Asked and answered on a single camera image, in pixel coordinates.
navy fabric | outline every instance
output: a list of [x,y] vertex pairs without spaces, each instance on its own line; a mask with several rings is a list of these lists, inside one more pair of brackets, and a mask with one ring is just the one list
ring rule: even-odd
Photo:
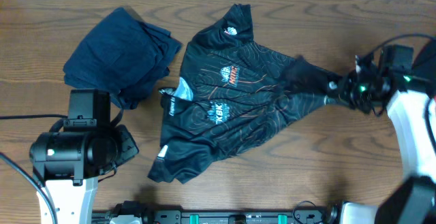
[[124,8],[105,17],[79,43],[63,67],[65,83],[117,95],[118,107],[134,109],[147,98],[181,44],[171,32],[135,20]]

